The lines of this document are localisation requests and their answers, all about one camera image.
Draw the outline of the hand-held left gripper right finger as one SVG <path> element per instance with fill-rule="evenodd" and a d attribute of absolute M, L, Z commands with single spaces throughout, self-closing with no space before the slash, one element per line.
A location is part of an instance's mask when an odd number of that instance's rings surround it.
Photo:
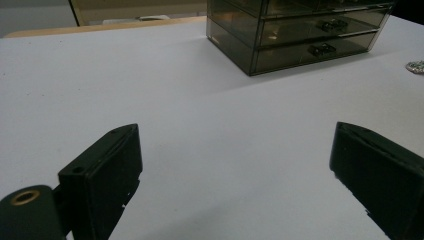
<path fill-rule="evenodd" d="M 339 122 L 329 167 L 391 240 L 424 240 L 423 157 Z"/>

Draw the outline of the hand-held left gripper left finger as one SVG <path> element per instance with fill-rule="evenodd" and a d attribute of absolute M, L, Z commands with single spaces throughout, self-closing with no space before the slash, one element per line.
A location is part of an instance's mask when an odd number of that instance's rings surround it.
<path fill-rule="evenodd" d="M 139 186 L 139 128 L 107 132 L 59 173 L 60 193 L 75 240 L 108 240 Z"/>

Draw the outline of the small silver jewelry piece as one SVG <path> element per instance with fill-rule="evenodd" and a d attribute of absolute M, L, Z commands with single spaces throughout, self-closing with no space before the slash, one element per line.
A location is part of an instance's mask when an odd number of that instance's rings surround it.
<path fill-rule="evenodd" d="M 414 74 L 424 74 L 424 60 L 408 62 L 405 68 Z"/>

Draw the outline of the smoky transparent drawer organizer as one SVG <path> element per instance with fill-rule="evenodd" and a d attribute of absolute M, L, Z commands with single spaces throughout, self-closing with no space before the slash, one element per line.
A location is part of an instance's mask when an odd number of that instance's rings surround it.
<path fill-rule="evenodd" d="M 245 74 L 249 76 L 253 76 L 251 75 L 251 71 L 256 65 L 257 54 L 260 50 L 267 50 L 302 43 L 313 43 L 334 38 L 376 32 L 377 35 L 374 38 L 374 42 L 372 44 L 373 47 L 398 0 L 394 5 L 391 6 L 368 8 L 388 8 L 388 12 L 383 18 L 380 28 L 377 30 L 326 37 L 321 39 L 310 39 L 287 44 L 261 46 L 260 40 L 264 28 L 264 23 L 267 21 L 341 13 L 321 12 L 296 16 L 267 16 L 266 7 L 268 2 L 269 0 L 208 0 L 207 2 L 207 38 L 229 59 L 231 59 Z"/>

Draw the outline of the wooden table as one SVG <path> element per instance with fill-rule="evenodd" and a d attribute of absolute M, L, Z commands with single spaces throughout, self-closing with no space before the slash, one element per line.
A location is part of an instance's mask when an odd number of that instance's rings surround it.
<path fill-rule="evenodd" d="M 193 22 L 205 22 L 205 21 L 206 21 L 206 16 L 196 16 L 196 17 L 185 17 L 185 18 L 175 18 L 175 19 L 143 21 L 143 22 L 126 22 L 126 23 L 106 24 L 106 25 L 24 30 L 24 31 L 16 31 L 16 32 L 9 33 L 5 35 L 3 38 L 20 38 L 20 37 L 74 34 L 74 33 L 108 31 L 108 30 L 118 30 L 118 29 L 164 26 L 164 25 L 173 25 L 173 24 L 185 24 L 185 23 L 193 23 Z"/>

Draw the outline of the white cabinet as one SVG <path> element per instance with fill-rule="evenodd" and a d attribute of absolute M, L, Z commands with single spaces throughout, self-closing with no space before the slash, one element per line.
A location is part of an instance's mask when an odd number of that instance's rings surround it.
<path fill-rule="evenodd" d="M 0 0 L 0 38 L 17 31 L 76 25 L 68 0 Z"/>

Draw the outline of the wooden desk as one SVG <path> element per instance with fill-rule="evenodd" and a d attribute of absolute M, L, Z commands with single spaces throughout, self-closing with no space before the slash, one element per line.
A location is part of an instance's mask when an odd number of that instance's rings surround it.
<path fill-rule="evenodd" d="M 68 0 L 78 26 L 108 19 L 205 12 L 207 0 Z"/>

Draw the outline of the black curtain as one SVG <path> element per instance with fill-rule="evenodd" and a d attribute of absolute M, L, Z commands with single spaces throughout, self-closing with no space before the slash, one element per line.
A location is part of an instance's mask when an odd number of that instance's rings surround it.
<path fill-rule="evenodd" d="M 424 0 L 398 0 L 392 15 L 424 25 Z"/>

